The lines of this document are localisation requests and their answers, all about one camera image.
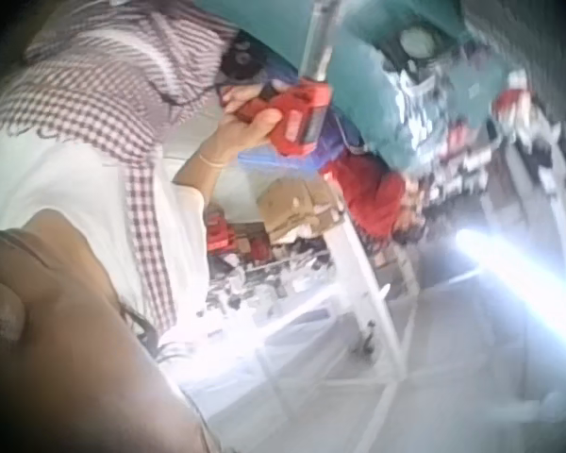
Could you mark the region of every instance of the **white shirt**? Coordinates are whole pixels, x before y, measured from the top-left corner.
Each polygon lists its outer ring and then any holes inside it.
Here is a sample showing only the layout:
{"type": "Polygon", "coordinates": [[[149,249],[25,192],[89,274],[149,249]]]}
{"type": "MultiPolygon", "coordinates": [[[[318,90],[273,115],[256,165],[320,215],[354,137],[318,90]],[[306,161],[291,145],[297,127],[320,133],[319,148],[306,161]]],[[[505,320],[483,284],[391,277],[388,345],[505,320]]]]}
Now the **white shirt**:
{"type": "MultiPolygon", "coordinates": [[[[155,172],[155,200],[164,259],[177,304],[179,335],[188,341],[195,314],[208,294],[203,195],[172,184],[162,160],[155,172]]],[[[0,229],[24,226],[41,210],[56,210],[86,238],[107,270],[121,301],[154,322],[142,298],[126,225],[120,164],[84,143],[0,132],[0,229]]]]}

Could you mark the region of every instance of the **red cloth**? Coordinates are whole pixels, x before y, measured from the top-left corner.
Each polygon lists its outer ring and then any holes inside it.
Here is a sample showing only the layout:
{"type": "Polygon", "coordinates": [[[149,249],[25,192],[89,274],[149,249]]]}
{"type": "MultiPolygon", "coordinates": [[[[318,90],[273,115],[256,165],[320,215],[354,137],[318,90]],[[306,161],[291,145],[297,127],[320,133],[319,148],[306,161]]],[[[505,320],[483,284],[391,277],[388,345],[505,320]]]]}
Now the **red cloth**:
{"type": "Polygon", "coordinates": [[[398,218],[405,180],[377,157],[344,151],[323,171],[341,187],[350,214],[359,227],[377,239],[388,239],[398,218]]]}

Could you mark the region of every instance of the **skin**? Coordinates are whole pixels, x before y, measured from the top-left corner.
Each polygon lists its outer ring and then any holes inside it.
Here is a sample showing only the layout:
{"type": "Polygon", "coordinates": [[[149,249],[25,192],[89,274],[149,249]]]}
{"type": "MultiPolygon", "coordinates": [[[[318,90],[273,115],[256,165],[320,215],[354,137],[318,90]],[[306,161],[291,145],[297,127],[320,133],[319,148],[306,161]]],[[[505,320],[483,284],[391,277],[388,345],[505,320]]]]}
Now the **skin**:
{"type": "MultiPolygon", "coordinates": [[[[226,94],[227,115],[198,153],[227,164],[268,141],[280,112],[266,110],[251,125],[232,115],[259,89],[226,94]]],[[[174,183],[208,202],[220,171],[194,157],[174,183]]],[[[106,270],[59,213],[0,232],[0,451],[211,451],[119,308],[106,270]]]]}

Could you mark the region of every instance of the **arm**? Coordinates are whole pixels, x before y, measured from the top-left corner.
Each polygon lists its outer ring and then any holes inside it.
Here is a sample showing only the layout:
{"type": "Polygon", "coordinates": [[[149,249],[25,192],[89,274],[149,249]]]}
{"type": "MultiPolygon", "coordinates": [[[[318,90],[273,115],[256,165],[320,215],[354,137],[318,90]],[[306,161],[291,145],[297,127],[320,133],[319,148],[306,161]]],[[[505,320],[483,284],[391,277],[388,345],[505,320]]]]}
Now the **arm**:
{"type": "Polygon", "coordinates": [[[261,86],[238,87],[223,98],[225,117],[216,131],[176,173],[173,183],[197,189],[206,204],[214,191],[220,172],[245,150],[268,142],[268,134],[281,120],[281,112],[266,109],[250,125],[238,120],[234,113],[243,104],[259,95],[261,86]]]}

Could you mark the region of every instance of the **red power drill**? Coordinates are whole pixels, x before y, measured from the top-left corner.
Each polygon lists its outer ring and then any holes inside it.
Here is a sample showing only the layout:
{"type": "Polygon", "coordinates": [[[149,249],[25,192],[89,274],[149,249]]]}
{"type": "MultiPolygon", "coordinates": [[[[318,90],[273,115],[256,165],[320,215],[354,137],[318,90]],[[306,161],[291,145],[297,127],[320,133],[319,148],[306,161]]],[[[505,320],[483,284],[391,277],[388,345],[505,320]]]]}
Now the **red power drill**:
{"type": "Polygon", "coordinates": [[[239,110],[237,117],[251,123],[265,109],[278,109],[283,119],[271,132],[271,142],[282,156],[306,156],[316,148],[331,103],[325,82],[331,60],[333,33],[340,19],[341,0],[315,0],[299,82],[284,92],[267,83],[259,97],[239,110]]]}

